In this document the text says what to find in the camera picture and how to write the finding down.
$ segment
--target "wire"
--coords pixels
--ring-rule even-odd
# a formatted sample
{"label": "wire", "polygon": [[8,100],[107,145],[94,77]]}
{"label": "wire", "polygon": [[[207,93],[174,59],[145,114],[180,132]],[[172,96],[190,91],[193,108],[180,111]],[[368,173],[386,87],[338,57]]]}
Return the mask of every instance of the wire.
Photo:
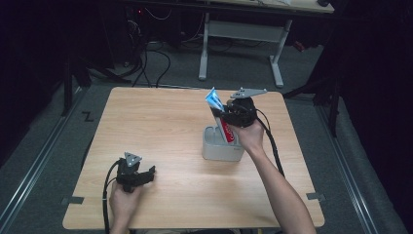
{"label": "wire", "polygon": [[116,177],[114,177],[114,178],[111,178],[110,180],[109,180],[109,182],[107,182],[107,184],[109,185],[111,182],[113,182],[113,180],[115,180],[116,179]]}
{"label": "wire", "polygon": [[208,48],[213,52],[220,53],[220,52],[226,52],[226,51],[228,51],[229,49],[231,49],[233,47],[233,40],[232,39],[221,39],[221,41],[229,41],[229,46],[227,48],[223,49],[223,50],[214,50],[210,45],[208,45]]}
{"label": "wire", "polygon": [[164,47],[164,42],[162,42],[162,41],[151,41],[151,42],[149,42],[148,44],[152,44],[152,45],[154,45],[154,44],[161,44],[161,46],[160,46],[159,48],[151,49],[150,51],[159,51],[159,50],[161,50],[161,49]]}
{"label": "wire", "polygon": [[149,87],[149,88],[152,88],[152,84],[151,84],[151,82],[149,81],[149,79],[148,79],[148,77],[147,77],[147,75],[146,75],[146,65],[147,65],[147,63],[148,63],[148,56],[147,56],[147,53],[148,53],[148,52],[152,52],[152,53],[157,53],[157,54],[163,55],[165,58],[168,59],[168,66],[167,66],[167,68],[165,69],[165,71],[158,77],[158,79],[157,79],[157,81],[156,81],[156,83],[155,83],[155,88],[159,88],[159,86],[160,86],[159,83],[160,83],[162,77],[168,72],[168,70],[169,70],[169,68],[170,68],[170,58],[169,58],[168,55],[166,55],[166,54],[164,54],[164,53],[162,53],[162,52],[159,52],[159,51],[153,51],[153,50],[149,50],[149,51],[148,51],[148,50],[146,50],[146,48],[145,48],[145,65],[143,66],[142,71],[139,73],[139,75],[138,75],[138,76],[136,77],[136,79],[134,80],[134,82],[133,82],[133,84],[132,84],[132,87],[134,87],[134,86],[136,85],[136,83],[137,83],[137,81],[139,80],[140,76],[143,74],[144,77],[145,77],[145,79],[146,79],[146,81],[147,81],[148,87]]}
{"label": "wire", "polygon": [[[200,39],[202,39],[202,37],[182,42],[181,46],[186,47],[186,48],[191,48],[191,49],[200,48],[203,45],[202,41],[197,41],[197,40],[200,40]],[[188,46],[187,44],[189,44],[189,43],[197,43],[197,45],[196,46]]]}
{"label": "wire", "polygon": [[116,161],[112,167],[110,167],[109,172],[107,173],[106,180],[104,181],[103,185],[103,194],[102,194],[102,207],[103,207],[103,220],[104,220],[104,230],[106,234],[109,234],[109,216],[107,214],[107,187],[109,186],[110,182],[113,181],[113,179],[109,180],[110,174],[112,173],[112,170],[115,168],[116,165],[119,165],[119,160]]}
{"label": "wire", "polygon": [[[139,37],[139,39],[138,39],[138,41],[137,41],[137,44],[139,44],[139,42],[140,42],[141,40],[143,40],[143,39]],[[93,68],[96,72],[98,72],[98,73],[100,73],[100,74],[103,75],[103,76],[99,76],[99,75],[97,75],[96,73],[93,73],[91,70],[89,70],[90,74],[91,74],[93,77],[96,77],[96,78],[99,78],[99,79],[109,78],[109,79],[112,79],[112,80],[117,81],[117,82],[130,83],[130,82],[131,82],[130,80],[125,80],[125,79],[123,79],[123,78],[134,74],[135,72],[137,72],[137,71],[141,68],[141,66],[142,66],[142,60],[141,60],[140,56],[137,56],[137,55],[139,54],[139,51],[140,51],[140,50],[142,50],[142,49],[141,49],[141,47],[139,47],[139,46],[136,46],[136,47],[134,47],[134,48],[132,49],[132,58],[131,58],[131,60],[136,60],[136,63],[134,64],[134,67],[133,67],[131,70],[126,71],[125,73],[122,73],[122,74],[115,74],[115,73],[113,73],[113,72],[111,72],[111,71],[109,71],[109,70],[107,70],[107,69],[105,69],[105,68],[103,68],[103,67],[100,67],[100,66],[98,66],[98,65],[96,65],[96,64],[93,64],[92,62],[90,62],[90,61],[88,61],[88,60],[86,60],[86,59],[84,59],[84,58],[81,58],[81,60],[82,60],[82,62],[84,62],[87,66]]]}
{"label": "wire", "polygon": [[151,15],[151,16],[152,16],[153,18],[155,18],[156,20],[166,20],[167,18],[170,17],[170,13],[172,12],[172,10],[169,10],[169,13],[168,13],[168,15],[167,15],[166,17],[164,17],[164,18],[158,18],[158,17],[155,17],[147,8],[145,8],[145,10],[146,10],[146,12],[149,13],[149,15]]}
{"label": "wire", "polygon": [[158,79],[157,79],[157,81],[156,81],[155,88],[159,88],[159,82],[161,81],[161,78],[165,75],[165,73],[167,73],[167,71],[168,71],[169,68],[170,68],[170,58],[169,58],[169,56],[167,56],[166,54],[164,54],[164,53],[162,53],[162,52],[158,52],[158,51],[149,51],[149,52],[161,54],[161,55],[165,56],[165,57],[168,59],[168,67],[167,67],[167,69],[165,69],[165,71],[158,77]]}
{"label": "wire", "polygon": [[134,86],[136,85],[136,83],[137,83],[137,81],[139,80],[140,76],[141,76],[142,74],[144,74],[144,76],[145,76],[145,78],[146,78],[146,81],[147,81],[147,84],[148,84],[148,88],[151,88],[151,83],[150,83],[148,77],[146,76],[146,72],[145,72],[145,70],[146,70],[146,64],[148,63],[148,54],[147,54],[146,48],[147,48],[147,45],[146,45],[145,50],[144,50],[144,52],[145,52],[145,64],[144,64],[143,67],[142,67],[142,71],[140,71],[140,73],[136,76],[136,79],[134,79],[134,82],[133,82],[133,84],[131,85],[132,87],[134,87]]}
{"label": "wire", "polygon": [[259,46],[261,46],[261,44],[266,45],[266,44],[269,44],[269,42],[260,41],[256,44],[253,44],[253,45],[248,45],[247,43],[240,43],[240,42],[237,42],[237,41],[234,42],[234,45],[236,45],[236,46],[250,47],[250,48],[259,47]]}
{"label": "wire", "polygon": [[267,120],[268,128],[267,128],[267,126],[264,124],[264,122],[262,122],[262,120],[257,117],[258,122],[259,122],[259,123],[262,125],[262,127],[264,128],[265,133],[267,134],[268,139],[269,139],[270,142],[271,142],[271,146],[273,147],[273,154],[274,154],[274,159],[276,160],[277,168],[279,169],[279,172],[282,174],[282,176],[285,177],[285,174],[284,174],[283,168],[282,168],[282,162],[280,161],[279,151],[278,151],[278,149],[277,149],[276,142],[274,141],[274,137],[273,137],[273,135],[271,134],[271,131],[270,131],[270,122],[268,121],[267,116],[265,116],[265,114],[264,114],[261,110],[258,110],[258,111],[259,111],[259,112],[265,117],[265,119]]}
{"label": "wire", "polygon": [[133,21],[133,20],[131,20],[131,19],[128,19],[128,22],[130,22],[131,24],[134,25],[133,30],[136,30],[136,28],[139,28],[139,25],[137,25],[137,23],[136,23],[135,21]]}
{"label": "wire", "polygon": [[200,33],[201,28],[203,27],[204,17],[205,17],[205,13],[203,13],[203,16],[201,17],[200,25],[198,26],[198,30],[197,30],[197,32],[195,32],[194,36],[192,36],[190,39],[188,39],[186,41],[182,41],[182,43],[189,42],[189,41],[192,41],[194,39],[202,38],[202,37],[197,37],[197,36],[198,36],[198,33]]}
{"label": "wire", "polygon": [[134,40],[133,40],[133,36],[131,34],[129,34],[130,38],[131,38],[131,43],[134,45]]}

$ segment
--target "human hand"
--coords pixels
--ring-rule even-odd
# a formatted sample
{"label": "human hand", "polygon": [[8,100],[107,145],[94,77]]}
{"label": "human hand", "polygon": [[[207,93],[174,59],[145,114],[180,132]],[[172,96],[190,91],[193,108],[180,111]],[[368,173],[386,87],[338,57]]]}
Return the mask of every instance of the human hand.
{"label": "human hand", "polygon": [[237,134],[241,145],[246,150],[246,152],[249,153],[249,155],[251,155],[253,152],[256,152],[257,150],[263,149],[262,142],[264,136],[264,128],[261,126],[258,120],[254,120],[254,123],[246,128],[240,128],[232,125],[230,125],[230,128]]}
{"label": "human hand", "polygon": [[125,192],[122,184],[116,181],[112,184],[112,192],[109,203],[112,208],[113,224],[111,234],[125,233],[129,222],[136,211],[139,195],[143,186],[136,187],[132,193]]}

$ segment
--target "metal rail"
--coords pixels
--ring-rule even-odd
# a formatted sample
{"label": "metal rail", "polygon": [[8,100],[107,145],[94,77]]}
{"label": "metal rail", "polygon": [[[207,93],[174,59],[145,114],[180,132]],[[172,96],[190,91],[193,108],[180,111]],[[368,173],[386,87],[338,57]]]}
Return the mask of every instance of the metal rail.
{"label": "metal rail", "polygon": [[31,189],[34,187],[37,179],[39,178],[39,176],[45,169],[46,164],[48,163],[51,157],[51,151],[54,148],[58,137],[61,135],[61,132],[63,131],[64,126],[69,120],[77,104],[84,97],[85,93],[86,93],[85,88],[83,89],[78,88],[76,90],[75,92],[76,97],[74,100],[74,104],[72,105],[72,108],[70,109],[70,111],[67,113],[66,116],[60,117],[54,129],[52,130],[51,134],[49,135],[48,139],[46,140],[45,144],[43,145],[42,149],[40,150],[39,154],[37,155],[33,165],[30,167],[29,171],[27,172],[24,179],[20,183],[17,191],[15,192],[14,196],[10,200],[6,209],[1,214],[0,233],[7,233],[9,228],[12,226],[13,221],[15,220],[25,200],[30,194]]}
{"label": "metal rail", "polygon": [[370,211],[368,210],[367,204],[365,203],[364,197],[358,189],[352,171],[347,164],[347,160],[344,156],[343,151],[341,150],[340,143],[338,139],[331,134],[331,131],[328,128],[328,116],[325,113],[325,110],[322,108],[322,106],[316,106],[315,109],[321,121],[323,122],[324,129],[327,132],[331,145],[334,148],[339,171],[343,177],[343,181],[347,187],[353,205],[355,206],[355,210],[360,220],[361,226],[364,229],[364,233],[379,233],[370,214]]}

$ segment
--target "human arm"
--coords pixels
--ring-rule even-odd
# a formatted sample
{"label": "human arm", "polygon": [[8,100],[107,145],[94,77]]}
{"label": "human arm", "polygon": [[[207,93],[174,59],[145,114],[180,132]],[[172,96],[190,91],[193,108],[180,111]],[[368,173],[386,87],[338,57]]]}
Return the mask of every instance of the human arm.
{"label": "human arm", "polygon": [[247,128],[231,126],[251,157],[264,183],[271,207],[284,233],[316,233],[313,221],[295,189],[280,174],[263,148],[264,129],[255,122]]}
{"label": "human arm", "polygon": [[122,184],[113,182],[109,199],[112,208],[113,222],[111,234],[125,234],[128,230],[131,217],[136,211],[140,192],[143,186],[136,187],[132,193],[125,192]]}

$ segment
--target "black cable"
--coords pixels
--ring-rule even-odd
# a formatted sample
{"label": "black cable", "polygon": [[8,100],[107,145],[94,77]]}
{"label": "black cable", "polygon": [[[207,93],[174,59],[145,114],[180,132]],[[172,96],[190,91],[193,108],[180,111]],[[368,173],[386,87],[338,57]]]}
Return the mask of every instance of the black cable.
{"label": "black cable", "polygon": [[[139,45],[142,40],[143,40],[143,43],[144,43],[145,39],[142,39],[142,38],[139,37],[138,41],[137,41],[137,45]],[[132,53],[131,53],[131,60],[135,60],[134,57],[137,57],[136,63],[135,63],[135,65],[133,66],[133,68],[131,70],[129,70],[129,71],[123,73],[123,74],[119,74],[118,76],[121,77],[121,78],[124,78],[124,77],[127,77],[127,76],[130,76],[130,75],[134,74],[136,71],[138,71],[142,67],[142,59],[139,56],[140,55],[139,52],[142,51],[143,49],[140,46],[135,46],[135,45],[132,45],[132,46],[133,46],[133,49],[132,49]]]}
{"label": "black cable", "polygon": [[268,43],[269,43],[269,42],[260,41],[260,42],[254,44],[254,45],[248,45],[247,43],[237,42],[237,40],[234,41],[234,45],[236,45],[236,46],[240,46],[240,47],[250,47],[250,48],[256,48],[256,47],[261,46],[261,44],[268,44]]}
{"label": "black cable", "polygon": [[116,161],[112,167],[110,167],[109,172],[107,173],[106,180],[104,181],[103,185],[103,194],[102,194],[102,207],[103,207],[103,220],[104,220],[104,230],[106,234],[109,234],[110,229],[109,229],[109,217],[107,214],[107,187],[109,186],[110,182],[109,177],[110,174],[112,173],[113,168],[115,168],[116,165],[119,165],[119,160]]}
{"label": "black cable", "polygon": [[151,42],[148,43],[148,46],[149,46],[149,44],[152,44],[152,45],[154,45],[154,44],[161,44],[161,46],[159,46],[158,48],[156,48],[156,49],[151,49],[150,51],[159,51],[159,50],[161,50],[161,49],[164,47],[164,42],[162,42],[162,41],[151,41]]}
{"label": "black cable", "polygon": [[[141,68],[141,65],[142,65],[142,63],[141,63],[141,60],[139,60],[134,66],[133,66],[133,68],[131,69],[131,70],[129,70],[129,71],[126,71],[125,73],[122,73],[122,74],[115,74],[115,73],[113,73],[112,72],[112,76],[117,76],[117,77],[119,77],[119,78],[125,78],[125,77],[127,77],[127,76],[130,76],[130,75],[132,75],[132,74],[134,74],[136,71],[138,71],[140,68]],[[111,72],[111,71],[109,71],[109,70],[106,70],[105,71],[105,74],[103,74],[103,73],[101,73],[99,70],[96,70],[96,72],[98,72],[98,73],[100,73],[100,74],[102,74],[102,76],[100,76],[99,74],[97,74],[97,73],[95,73],[95,74],[93,74],[91,71],[90,71],[90,74],[93,76],[93,77],[95,77],[95,78],[98,78],[98,79],[108,79],[109,77],[107,76],[107,74],[108,74],[108,72]]]}
{"label": "black cable", "polygon": [[115,179],[116,179],[116,177],[110,179],[109,182],[107,182],[107,184],[110,184],[110,183],[111,183],[113,180],[115,180]]}
{"label": "black cable", "polygon": [[181,44],[182,44],[182,43],[185,43],[185,42],[193,41],[193,40],[196,40],[196,39],[199,39],[199,38],[204,38],[204,36],[199,36],[199,33],[200,33],[201,29],[203,28],[203,25],[204,25],[203,22],[204,22],[205,16],[206,16],[206,14],[203,13],[202,16],[201,16],[200,25],[198,26],[198,29],[197,29],[197,31],[194,33],[194,35],[193,35],[192,37],[190,37],[189,39],[186,39],[186,40],[181,41]]}
{"label": "black cable", "polygon": [[105,69],[105,68],[103,68],[103,67],[101,67],[97,64],[94,64],[93,62],[87,60],[86,58],[81,58],[81,57],[78,57],[78,58],[86,67],[92,67],[97,72],[105,75],[107,78],[109,78],[113,81],[116,81],[116,82],[119,82],[119,83],[129,83],[130,82],[129,80],[125,80],[125,79],[119,77],[118,75],[114,74],[113,72],[111,72],[111,71],[109,71],[109,70],[107,70],[107,69]]}
{"label": "black cable", "polygon": [[[187,41],[187,42],[182,42],[181,46],[186,47],[186,48],[190,48],[190,49],[196,49],[196,48],[201,48],[203,45],[203,42],[197,42],[197,40],[193,40],[193,41]],[[198,44],[197,46],[188,46],[186,44],[190,44],[190,43],[196,43]]]}
{"label": "black cable", "polygon": [[284,174],[283,169],[282,169],[282,163],[280,161],[279,151],[277,149],[276,142],[274,141],[274,137],[271,134],[270,122],[268,121],[267,116],[265,116],[265,114],[261,110],[257,109],[257,111],[259,111],[265,117],[265,119],[267,120],[268,128],[267,128],[267,126],[265,126],[265,124],[262,122],[262,120],[257,117],[258,122],[262,125],[262,127],[265,130],[265,133],[267,134],[268,138],[270,139],[271,146],[273,147],[273,154],[274,154],[274,159],[276,160],[277,168],[279,169],[279,172],[282,174],[282,176],[285,177],[285,174]]}
{"label": "black cable", "polygon": [[145,73],[146,64],[148,63],[148,54],[147,54],[146,47],[145,47],[145,49],[144,49],[144,52],[145,52],[145,64],[144,64],[143,67],[142,67],[142,71],[136,76],[136,79],[134,80],[133,84],[131,85],[132,87],[134,87],[134,86],[136,85],[137,81],[139,80],[139,78],[140,78],[140,76],[141,76],[142,74],[144,74],[144,76],[145,76],[145,78],[146,78],[146,81],[148,82],[148,87],[149,87],[149,88],[152,87],[152,86],[151,86],[151,83],[150,83],[150,81],[149,81],[149,79],[148,79],[148,77],[146,76],[146,73]]}
{"label": "black cable", "polygon": [[165,56],[165,57],[168,59],[168,67],[167,67],[167,69],[165,69],[165,71],[158,77],[158,79],[157,79],[157,81],[156,81],[155,88],[158,88],[158,87],[159,87],[159,82],[161,81],[161,78],[165,75],[165,73],[167,73],[167,71],[168,71],[169,68],[170,68],[170,58],[169,58],[169,56],[167,56],[166,54],[164,54],[164,53],[162,53],[162,52],[158,52],[158,51],[149,51],[149,52],[161,54],[161,55]]}
{"label": "black cable", "polygon": [[222,53],[222,52],[226,52],[226,51],[228,51],[229,49],[231,49],[232,47],[233,47],[233,44],[234,44],[234,41],[231,39],[231,38],[229,38],[228,40],[225,40],[225,39],[221,39],[222,41],[229,41],[229,46],[227,47],[227,48],[225,48],[225,49],[223,49],[223,50],[214,50],[211,46],[216,46],[216,45],[208,45],[208,48],[212,51],[212,52],[217,52],[217,53]]}

